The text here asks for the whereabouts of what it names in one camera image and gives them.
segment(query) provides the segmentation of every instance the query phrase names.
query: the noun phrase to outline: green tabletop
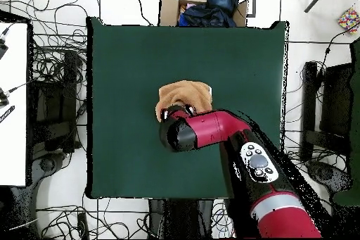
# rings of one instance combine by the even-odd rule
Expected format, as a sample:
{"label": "green tabletop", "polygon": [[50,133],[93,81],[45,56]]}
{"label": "green tabletop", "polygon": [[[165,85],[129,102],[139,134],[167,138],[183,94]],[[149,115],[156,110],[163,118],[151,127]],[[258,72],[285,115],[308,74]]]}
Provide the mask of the green tabletop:
{"label": "green tabletop", "polygon": [[285,22],[271,29],[141,27],[92,18],[88,29],[91,197],[232,197],[219,145],[172,153],[160,143],[158,89],[179,80],[210,85],[213,108],[241,110],[280,146]]}
{"label": "green tabletop", "polygon": [[360,38],[350,44],[353,75],[350,80],[352,89],[352,115],[350,123],[350,147],[348,172],[353,180],[352,188],[334,195],[334,202],[341,206],[360,206]]}

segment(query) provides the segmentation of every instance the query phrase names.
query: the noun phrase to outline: towel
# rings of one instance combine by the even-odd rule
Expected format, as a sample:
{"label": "towel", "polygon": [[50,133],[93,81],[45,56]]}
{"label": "towel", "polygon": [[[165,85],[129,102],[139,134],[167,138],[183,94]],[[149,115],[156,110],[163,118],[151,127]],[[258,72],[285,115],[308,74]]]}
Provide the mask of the towel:
{"label": "towel", "polygon": [[156,118],[161,122],[161,110],[173,105],[193,107],[194,113],[212,110],[212,90],[203,82],[182,80],[159,89],[159,102],[155,107]]}

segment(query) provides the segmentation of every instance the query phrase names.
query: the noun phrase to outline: blue fabric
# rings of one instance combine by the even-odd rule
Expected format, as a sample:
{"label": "blue fabric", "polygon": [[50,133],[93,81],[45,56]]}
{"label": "blue fabric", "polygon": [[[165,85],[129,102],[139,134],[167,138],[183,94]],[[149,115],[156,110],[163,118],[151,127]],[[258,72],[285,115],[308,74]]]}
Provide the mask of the blue fabric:
{"label": "blue fabric", "polygon": [[184,14],[182,13],[179,19],[179,27],[187,27],[187,26],[188,26],[188,22],[186,21]]}

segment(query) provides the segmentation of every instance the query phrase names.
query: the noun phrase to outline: cardboard box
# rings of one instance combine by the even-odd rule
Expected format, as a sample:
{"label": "cardboard box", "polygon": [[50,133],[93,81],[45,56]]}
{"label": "cardboard box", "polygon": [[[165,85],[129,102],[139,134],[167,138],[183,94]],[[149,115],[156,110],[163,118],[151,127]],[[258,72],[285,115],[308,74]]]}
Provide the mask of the cardboard box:
{"label": "cardboard box", "polygon": [[[203,4],[206,3],[206,1],[207,0],[160,0],[159,25],[175,27],[179,17],[180,5]],[[238,10],[233,14],[233,20],[236,27],[246,26],[246,15],[248,12],[247,4],[248,0],[239,3]]]}

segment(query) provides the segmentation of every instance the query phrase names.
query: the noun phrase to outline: white table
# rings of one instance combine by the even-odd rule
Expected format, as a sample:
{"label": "white table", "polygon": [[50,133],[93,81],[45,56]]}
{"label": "white table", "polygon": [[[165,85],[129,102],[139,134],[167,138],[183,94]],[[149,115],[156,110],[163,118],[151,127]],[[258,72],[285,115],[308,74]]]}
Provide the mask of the white table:
{"label": "white table", "polygon": [[[0,23],[0,33],[10,24]],[[8,51],[0,60],[0,87],[8,91],[26,83],[27,25],[10,27],[5,45]],[[0,123],[0,186],[25,186],[26,179],[26,85],[15,90],[9,104],[0,109],[3,115],[11,106],[15,110]]]}

